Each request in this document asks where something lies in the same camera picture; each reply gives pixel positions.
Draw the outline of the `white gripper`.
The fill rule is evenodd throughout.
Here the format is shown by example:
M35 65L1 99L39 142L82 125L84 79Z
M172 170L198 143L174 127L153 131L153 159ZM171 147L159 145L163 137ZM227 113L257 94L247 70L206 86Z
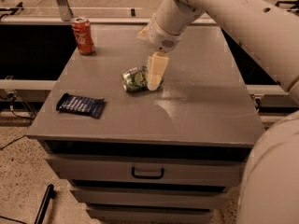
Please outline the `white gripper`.
M151 45L156 50L159 50L148 57L147 64L147 87L150 91L156 91L161 84L164 72L169 63L169 57L165 52L172 51L181 40L181 36L170 35L165 32L158 25L155 15L152 15L147 26L137 34L137 38L140 40L148 39Z

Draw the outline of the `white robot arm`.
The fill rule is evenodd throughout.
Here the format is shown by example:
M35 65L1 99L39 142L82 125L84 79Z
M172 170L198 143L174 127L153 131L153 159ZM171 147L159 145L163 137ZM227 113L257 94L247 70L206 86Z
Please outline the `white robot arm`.
M158 88L167 54L185 28L208 14L299 103L299 20L263 0L163 0L140 32L154 48L148 87ZM271 126L249 154L237 224L299 224L299 114Z

